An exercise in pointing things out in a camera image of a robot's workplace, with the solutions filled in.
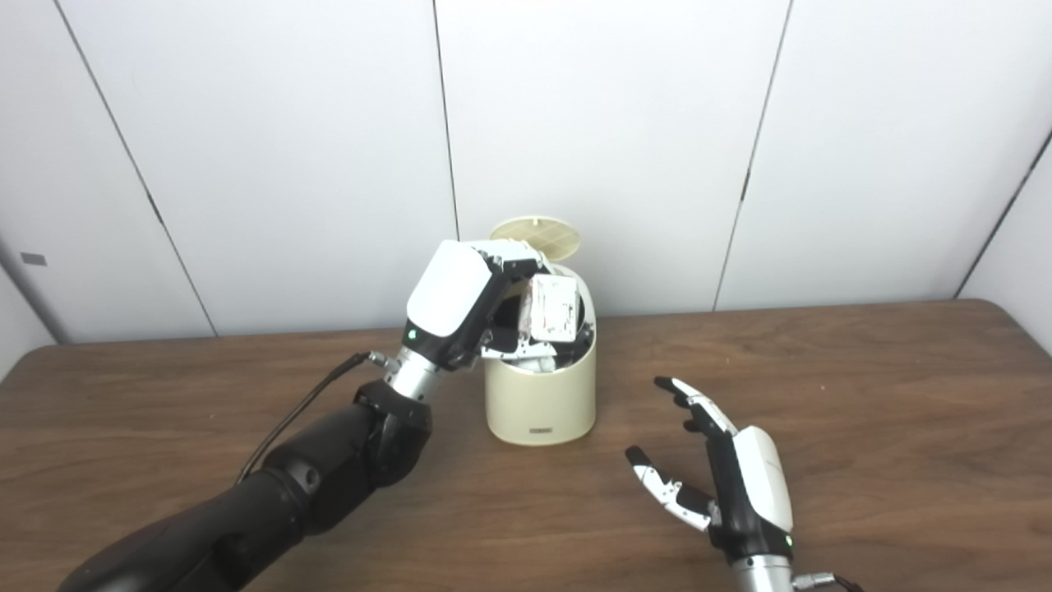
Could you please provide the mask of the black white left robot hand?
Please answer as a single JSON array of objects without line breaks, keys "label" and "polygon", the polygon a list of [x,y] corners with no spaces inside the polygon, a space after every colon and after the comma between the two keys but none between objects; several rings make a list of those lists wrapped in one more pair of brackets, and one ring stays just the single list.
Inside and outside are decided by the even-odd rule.
[{"label": "black white left robot hand", "polygon": [[402,346],[448,372],[478,358],[540,360],[547,372],[582,326],[576,280],[526,241],[445,240],[407,301]]}]

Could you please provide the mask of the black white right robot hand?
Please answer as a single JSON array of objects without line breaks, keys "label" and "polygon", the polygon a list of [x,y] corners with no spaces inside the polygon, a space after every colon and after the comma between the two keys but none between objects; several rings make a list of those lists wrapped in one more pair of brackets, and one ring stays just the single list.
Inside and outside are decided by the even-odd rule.
[{"label": "black white right robot hand", "polygon": [[756,426],[734,426],[713,400],[679,377],[658,376],[653,382],[690,413],[685,430],[705,436],[715,493],[662,471],[641,447],[627,447],[626,458],[639,482],[662,509],[708,533],[728,563],[755,556],[793,562],[794,517],[773,438]]}]

